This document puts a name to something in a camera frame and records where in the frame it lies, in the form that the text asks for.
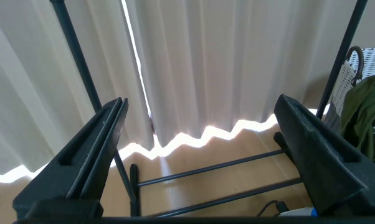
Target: green cloth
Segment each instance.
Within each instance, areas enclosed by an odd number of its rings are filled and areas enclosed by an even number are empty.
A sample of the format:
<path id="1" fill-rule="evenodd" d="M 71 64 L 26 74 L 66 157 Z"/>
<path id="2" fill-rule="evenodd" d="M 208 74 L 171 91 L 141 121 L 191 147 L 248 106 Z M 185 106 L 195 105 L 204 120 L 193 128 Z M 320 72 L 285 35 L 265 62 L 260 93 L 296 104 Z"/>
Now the green cloth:
<path id="1" fill-rule="evenodd" d="M 365 78 L 347 92 L 341 113 L 341 133 L 375 163 L 375 76 Z"/>

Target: brown floor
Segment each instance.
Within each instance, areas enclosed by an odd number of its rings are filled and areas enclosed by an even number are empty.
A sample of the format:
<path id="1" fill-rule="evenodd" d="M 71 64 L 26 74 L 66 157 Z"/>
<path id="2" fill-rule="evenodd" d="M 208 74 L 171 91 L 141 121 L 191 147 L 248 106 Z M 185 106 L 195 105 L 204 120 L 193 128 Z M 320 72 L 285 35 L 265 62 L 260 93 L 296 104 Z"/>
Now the brown floor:
<path id="1" fill-rule="evenodd" d="M 177 174 L 279 149 L 272 139 L 275 131 L 278 131 L 278 126 L 262 133 L 245 130 L 231 141 L 213 138 L 200 149 L 181 146 L 169 156 L 158 157 L 152 161 L 142 155 L 134 154 L 124 160 L 124 165 L 129 170 L 130 164 L 136 163 L 140 168 L 141 180 Z M 280 154 L 149 185 L 141 188 L 142 215 L 194 205 L 298 176 L 295 166 L 288 157 Z M 11 202 L 28 182 L 28 178 L 22 178 L 11 184 L 0 184 L 0 223 L 11 223 L 16 219 Z M 184 215 L 194 217 L 254 216 L 270 200 L 284 200 L 290 209 L 311 206 L 304 185 L 297 184 Z M 104 216 L 129 216 L 130 214 L 128 196 L 115 167 L 109 171 L 101 203 L 105 210 Z M 263 216 L 271 216 L 275 213 L 277 210 L 272 205 L 266 209 Z"/>

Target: curtain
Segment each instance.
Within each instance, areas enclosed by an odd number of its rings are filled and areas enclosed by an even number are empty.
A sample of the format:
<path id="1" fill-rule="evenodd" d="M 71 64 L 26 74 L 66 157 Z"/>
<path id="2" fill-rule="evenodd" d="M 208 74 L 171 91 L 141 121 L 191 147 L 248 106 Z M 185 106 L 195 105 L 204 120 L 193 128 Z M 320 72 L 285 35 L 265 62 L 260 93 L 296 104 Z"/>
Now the curtain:
<path id="1" fill-rule="evenodd" d="M 120 145 L 153 132 L 119 1 L 66 1 L 102 104 L 128 97 Z M 0 174 L 48 163 L 93 116 L 49 1 L 0 0 Z"/>
<path id="2" fill-rule="evenodd" d="M 354 0 L 126 0 L 162 146 L 264 121 L 284 93 L 316 108 Z M 353 44 L 375 47 L 375 1 Z"/>
<path id="3" fill-rule="evenodd" d="M 262 122 L 282 93 L 316 108 L 355 2 L 126 0 L 128 15 L 120 0 L 66 6 L 102 104 L 129 98 L 119 149 L 150 150 L 150 119 L 165 146 L 207 125 Z M 353 45 L 375 47 L 375 1 Z M 37 170 L 92 116 L 50 2 L 0 0 L 0 174 Z"/>

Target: basket handle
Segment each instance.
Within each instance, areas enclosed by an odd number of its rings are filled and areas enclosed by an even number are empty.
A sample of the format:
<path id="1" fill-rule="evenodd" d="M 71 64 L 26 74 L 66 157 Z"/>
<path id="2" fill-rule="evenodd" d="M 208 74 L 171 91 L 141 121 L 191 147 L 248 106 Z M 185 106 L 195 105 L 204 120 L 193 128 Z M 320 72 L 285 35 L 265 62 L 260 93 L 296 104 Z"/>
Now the basket handle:
<path id="1" fill-rule="evenodd" d="M 356 51 L 356 53 L 358 54 L 358 59 L 359 59 L 359 63 L 358 63 L 358 69 L 356 71 L 356 74 L 355 74 L 355 77 L 351 80 L 351 84 L 352 86 L 355 86 L 356 85 L 356 82 L 358 80 L 361 80 L 362 79 L 362 71 L 363 71 L 363 65 L 364 65 L 364 59 L 363 59 L 363 52 L 362 52 L 362 49 L 358 46 L 353 46 L 351 47 L 349 50 L 348 50 L 348 53 L 347 55 L 345 56 L 345 60 L 349 60 L 349 58 L 351 58 L 352 56 L 352 53 Z"/>

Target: laundry basket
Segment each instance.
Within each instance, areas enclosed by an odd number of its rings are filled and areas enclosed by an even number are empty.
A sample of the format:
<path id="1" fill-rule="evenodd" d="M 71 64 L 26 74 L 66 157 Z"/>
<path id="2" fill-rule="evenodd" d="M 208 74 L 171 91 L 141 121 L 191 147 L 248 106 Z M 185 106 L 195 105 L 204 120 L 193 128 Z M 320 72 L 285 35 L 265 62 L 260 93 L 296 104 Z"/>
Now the laundry basket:
<path id="1" fill-rule="evenodd" d="M 346 93 L 362 79 L 372 75 L 375 75 L 375 48 L 351 47 L 341 66 L 331 94 L 329 111 L 325 116 L 327 126 L 338 133 L 340 132 L 341 112 Z"/>

